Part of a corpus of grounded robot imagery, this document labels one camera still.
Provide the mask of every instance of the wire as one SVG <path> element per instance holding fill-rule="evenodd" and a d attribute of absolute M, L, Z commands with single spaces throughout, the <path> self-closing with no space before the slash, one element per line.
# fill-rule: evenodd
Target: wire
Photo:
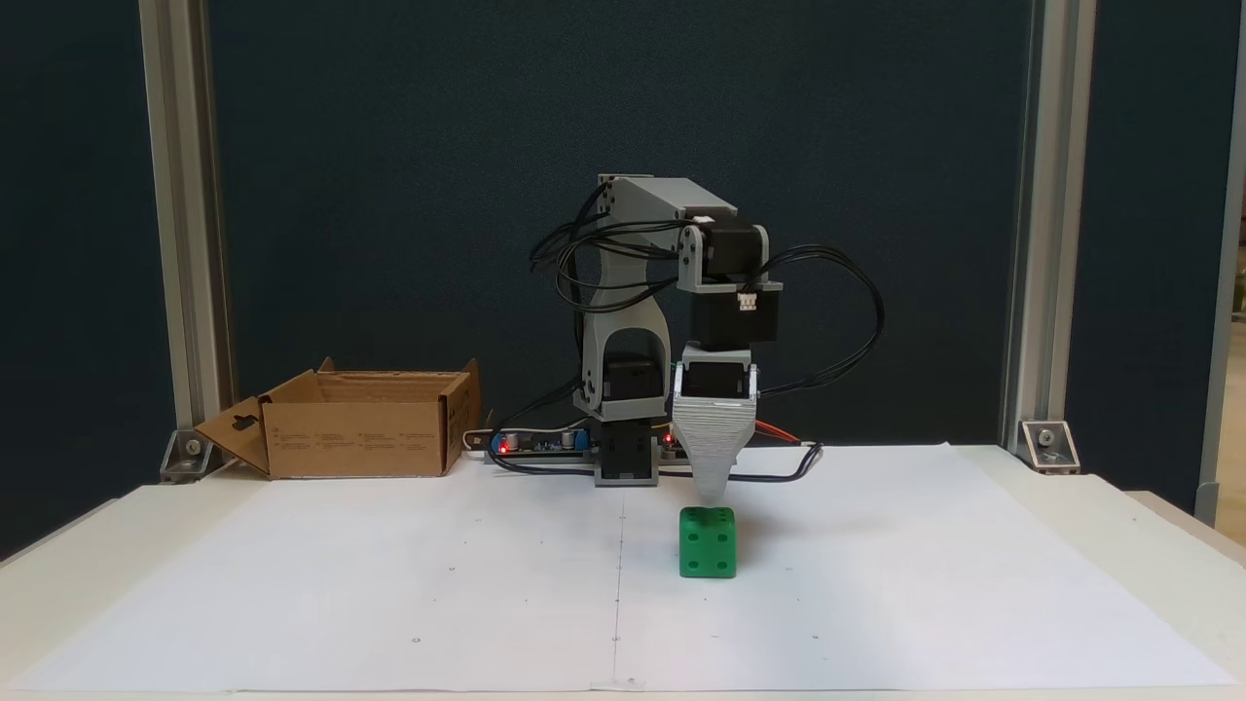
<path fill-rule="evenodd" d="M 520 410 L 518 412 L 516 412 L 516 413 L 511 415 L 510 417 L 507 417 L 507 418 L 502 420 L 501 422 L 498 422 L 497 426 L 493 427 L 492 432 L 490 433 L 488 443 L 485 446 L 485 454 L 488 456 L 488 459 L 492 461 L 495 466 L 497 466 L 497 467 L 500 467 L 500 468 L 502 468 L 505 471 L 510 471 L 512 473 L 526 474 L 526 476 L 584 476 L 584 477 L 593 477 L 593 471 L 592 469 L 586 469 L 586 468 L 537 468 L 537 467 L 531 467 L 531 466 L 517 466 L 517 464 L 515 464 L 515 463 L 512 463 L 512 462 L 502 458 L 501 456 L 497 454 L 497 452 L 493 451 L 493 441 L 498 436 L 501 436 L 501 433 L 502 433 L 503 428 L 506 427 L 506 425 L 513 422 L 515 420 L 518 420 L 520 417 L 522 417 L 522 416 L 525 416 L 525 415 L 527 415 L 530 412 L 540 410 L 541 407 L 547 407 L 549 405 L 553 405 L 556 402 L 561 402 L 562 400 L 566 400 L 578 387 L 579 387 L 579 379 L 571 379 L 567 382 L 564 382 L 561 386 L 558 386 L 552 392 L 549 392 L 548 395 L 545 395 L 543 397 L 541 397 L 537 401 L 532 402 L 527 407 Z M 574 427 L 574 426 L 578 426 L 578 423 L 579 422 L 576 422 L 576 423 L 569 425 L 569 426 Z M 659 425 L 659 426 L 657 426 L 654 428 L 664 428 L 667 426 L 669 426 L 669 423 L 668 425 Z M 773 427 L 771 425 L 768 425 L 765 422 L 758 422 L 758 426 L 759 427 L 761 427 L 761 426 L 769 427 L 770 430 L 774 430 L 775 432 L 779 432 L 779 433 L 782 433 L 782 435 L 785 435 L 787 437 L 791 437 L 791 440 L 799 442 L 799 440 L 796 440 L 795 436 L 792 436 L 792 435 L 790 435 L 790 433 L 787 433 L 787 432 L 785 432 L 785 431 L 782 431 L 782 430 L 780 430 L 778 427 Z M 746 482 L 746 483 L 758 483 L 758 484 L 780 484 L 780 483 L 786 483 L 786 482 L 796 482 L 797 479 L 800 479 L 800 478 L 805 477 L 806 474 L 809 474 L 810 468 L 814 467 L 814 463 L 817 461 L 817 458 L 821 454 L 822 454 L 822 445 L 821 443 L 814 443 L 812 446 L 810 446 L 809 451 L 805 453 L 805 457 L 801 458 L 800 464 L 796 467 L 796 472 L 794 472 L 791 474 L 787 474 L 787 476 L 763 476 L 763 474 L 738 473 L 738 474 L 729 476 L 728 479 L 730 482 Z M 675 471 L 658 471 L 658 476 L 659 477 L 679 477 L 679 478 L 690 478 L 690 477 L 693 477 L 692 472 L 675 472 Z"/>
<path fill-rule="evenodd" d="M 763 422 L 763 421 L 758 421 L 756 425 L 758 425 L 758 430 L 760 430 L 763 433 L 768 433 L 768 435 L 774 436 L 776 438 L 781 438 L 781 440 L 784 440 L 784 441 L 786 441 L 789 443 L 800 443 L 799 438 L 796 438 L 795 436 L 787 433 L 786 431 L 784 431 L 784 430 L 781 430 L 781 428 L 779 428 L 776 426 L 768 425 L 766 422 Z"/>
<path fill-rule="evenodd" d="M 796 482 L 797 479 L 809 474 L 810 468 L 814 463 L 822 456 L 822 445 L 814 443 L 805 452 L 805 457 L 800 459 L 800 464 L 796 466 L 796 472 L 786 476 L 759 476 L 759 474 L 741 474 L 735 473 L 728 476 L 730 482 L 749 482 L 755 484 L 782 484 L 786 482 Z M 660 477 L 693 477 L 690 472 L 675 472 L 675 471 L 658 471 Z"/>
<path fill-rule="evenodd" d="M 854 350 L 854 352 L 842 361 L 830 367 L 822 369 L 821 371 L 817 371 L 816 374 L 804 380 L 763 390 L 760 393 L 761 397 L 775 397 L 779 395 L 796 392 L 800 390 L 815 390 L 819 387 L 826 387 L 827 385 L 842 379 L 849 372 L 851 372 L 852 369 L 855 369 L 866 356 L 870 355 L 871 350 L 873 350 L 873 346 L 878 342 L 878 339 L 882 336 L 882 329 L 886 324 L 886 308 L 883 305 L 882 293 L 878 291 L 878 288 L 877 285 L 873 284 L 873 280 L 871 280 L 868 275 L 865 274 L 865 270 L 862 270 L 856 263 L 854 263 L 851 258 L 849 258 L 844 252 L 831 248 L 830 245 L 822 245 L 817 243 L 795 245 L 771 256 L 769 260 L 763 263 L 761 266 L 759 266 L 756 271 L 754 271 L 745 280 L 745 283 L 741 285 L 741 291 L 756 290 L 758 284 L 760 284 L 761 275 L 769 273 L 770 270 L 778 268 L 779 265 L 789 263 L 799 263 L 804 260 L 826 260 L 834 263 L 846 269 L 850 274 L 852 274 L 852 276 L 855 276 L 866 286 L 866 289 L 870 291 L 870 298 L 873 301 L 873 313 L 875 313 L 873 332 L 870 334 L 870 337 L 860 347 Z"/>

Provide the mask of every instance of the table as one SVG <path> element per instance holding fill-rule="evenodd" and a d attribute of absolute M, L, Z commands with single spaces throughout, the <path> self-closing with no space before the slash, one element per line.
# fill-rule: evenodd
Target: table
<path fill-rule="evenodd" d="M 1186 640 L 1239 679 L 1246 679 L 1246 554 L 1145 494 L 1138 499 L 1093 476 L 1043 477 L 996 447 L 958 447 L 1022 506 L 1101 570 L 1120 581 Z M 55 650 L 111 603 L 192 543 L 265 482 L 231 468 L 193 486 L 142 487 L 0 568 L 0 697 L 51 700 L 82 694 L 17 692 L 9 680 Z M 1144 506 L 1163 512 L 1163 515 Z M 1202 539 L 1212 542 L 1211 545 Z M 616 696 L 587 692 L 593 697 Z M 770 699 L 774 692 L 733 692 Z M 203 695 L 167 695 L 202 699 Z M 326 694 L 243 694 L 325 700 Z M 440 699 L 440 694 L 384 694 Z M 456 699 L 496 694 L 456 694 Z M 545 694 L 508 695 L 543 699 Z M 672 697 L 673 694 L 649 696 Z M 789 692 L 791 699 L 1244 699 L 1246 687 L 1118 689 L 976 692 Z"/>

